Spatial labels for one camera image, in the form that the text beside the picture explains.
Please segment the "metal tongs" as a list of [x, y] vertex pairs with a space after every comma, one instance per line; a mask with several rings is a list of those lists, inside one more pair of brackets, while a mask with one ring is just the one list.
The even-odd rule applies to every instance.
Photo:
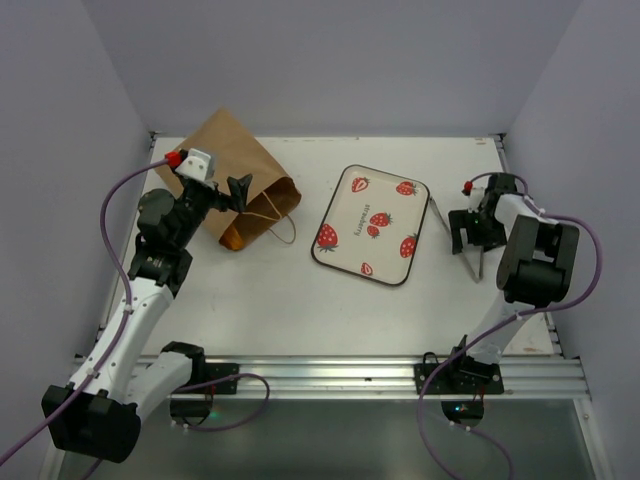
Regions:
[[[450, 225], [448, 220], [441, 213], [435, 198], [431, 197], [428, 204], [443, 232], [448, 237], [449, 241], [452, 241]], [[474, 283], [479, 284], [484, 279], [485, 253], [481, 247], [475, 247], [470, 244], [465, 245], [460, 253], [455, 254], [455, 257], [459, 259], [466, 273]]]

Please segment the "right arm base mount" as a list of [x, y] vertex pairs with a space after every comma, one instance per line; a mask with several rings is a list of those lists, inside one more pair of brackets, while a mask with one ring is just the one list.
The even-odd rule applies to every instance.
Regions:
[[476, 427], [484, 417], [484, 397], [505, 391], [497, 364], [482, 364], [463, 355], [445, 366], [426, 389], [431, 396], [460, 396], [460, 400], [442, 400], [443, 414], [455, 424]]

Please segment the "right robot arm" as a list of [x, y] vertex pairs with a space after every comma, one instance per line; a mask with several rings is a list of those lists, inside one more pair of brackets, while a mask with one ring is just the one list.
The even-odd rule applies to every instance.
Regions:
[[448, 213], [454, 255], [466, 245], [484, 252], [503, 249], [496, 273], [497, 297], [462, 342], [472, 360], [461, 358], [445, 369], [447, 384], [461, 393], [480, 382], [477, 363], [497, 364], [531, 316], [565, 298], [580, 236], [577, 227], [538, 210], [518, 176], [488, 173], [485, 177], [483, 190], [476, 189], [473, 180], [466, 181], [462, 194], [469, 199], [468, 207]]

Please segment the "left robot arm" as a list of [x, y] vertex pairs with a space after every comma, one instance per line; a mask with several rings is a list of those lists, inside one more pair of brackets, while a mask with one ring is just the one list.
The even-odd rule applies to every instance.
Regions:
[[180, 196], [165, 189], [143, 194], [139, 233], [124, 294], [109, 324], [65, 386], [50, 386], [41, 406], [56, 448], [121, 463], [133, 451], [143, 423], [172, 392], [193, 393], [208, 379], [202, 348], [167, 344], [146, 370], [133, 370], [156, 324], [169, 309], [191, 266], [187, 245], [210, 210], [242, 213], [251, 175], [228, 178], [229, 191], [181, 179]]

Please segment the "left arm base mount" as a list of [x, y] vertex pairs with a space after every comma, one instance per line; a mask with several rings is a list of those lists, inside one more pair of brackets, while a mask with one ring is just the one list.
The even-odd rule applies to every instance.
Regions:
[[[237, 363], [205, 363], [201, 372], [190, 379], [185, 384], [185, 387], [217, 381], [238, 373], [239, 365]], [[237, 384], [237, 379], [227, 380], [215, 385], [180, 392], [177, 397], [171, 396], [169, 402], [170, 416], [179, 424], [188, 426], [202, 425], [213, 414], [214, 400], [217, 397], [235, 395], [237, 393]]]

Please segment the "brown paper bag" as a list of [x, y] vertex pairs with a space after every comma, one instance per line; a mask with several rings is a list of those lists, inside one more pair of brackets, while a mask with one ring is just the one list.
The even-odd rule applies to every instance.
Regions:
[[145, 201], [145, 239], [182, 250], [199, 227], [232, 251], [288, 217], [301, 193], [284, 167], [226, 109], [167, 152], [155, 168], [168, 189]]

